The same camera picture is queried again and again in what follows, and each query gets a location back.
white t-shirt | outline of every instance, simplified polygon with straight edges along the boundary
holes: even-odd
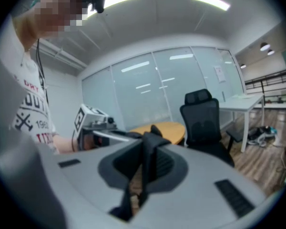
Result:
[[[45,143],[59,153],[53,143],[55,126],[51,121],[45,92],[39,80],[37,64],[25,53],[9,15],[0,31],[0,59],[17,82],[26,89],[27,95],[10,124],[25,132],[36,141]]]

black camera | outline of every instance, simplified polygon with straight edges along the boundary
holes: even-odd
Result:
[[[92,11],[96,10],[98,13],[104,12],[105,0],[91,0]]]

white table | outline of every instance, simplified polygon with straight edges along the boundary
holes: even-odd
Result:
[[[230,97],[226,99],[225,102],[219,103],[220,110],[224,111],[233,111],[233,112],[242,112],[245,115],[245,125],[244,125],[244,137],[242,143],[241,152],[243,153],[246,148],[248,131],[249,131],[249,112],[257,105],[260,101],[262,101],[262,123],[264,125],[264,94],[253,94],[249,95],[250,98],[238,98],[238,97]]]

wooden floor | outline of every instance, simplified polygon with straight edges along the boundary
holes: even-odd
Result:
[[[252,110],[250,112],[249,128],[260,126],[261,118],[261,110]],[[247,145],[245,152],[241,153],[241,143],[234,143],[230,154],[234,160],[235,169],[258,184],[264,193],[270,196],[283,186],[286,177],[286,171],[283,169],[281,161],[282,157],[286,166],[286,155],[284,154],[286,148],[286,110],[265,110],[265,125],[274,127],[278,131],[278,136],[281,138],[281,147],[273,146],[273,140],[270,140],[264,148]],[[237,119],[235,126],[238,130],[243,128],[243,116]],[[222,137],[223,144],[228,147],[230,137],[225,132],[222,132]],[[130,190],[133,193],[140,194],[142,190],[141,168],[132,179]],[[139,209],[136,196],[132,197],[132,205],[135,214]]]

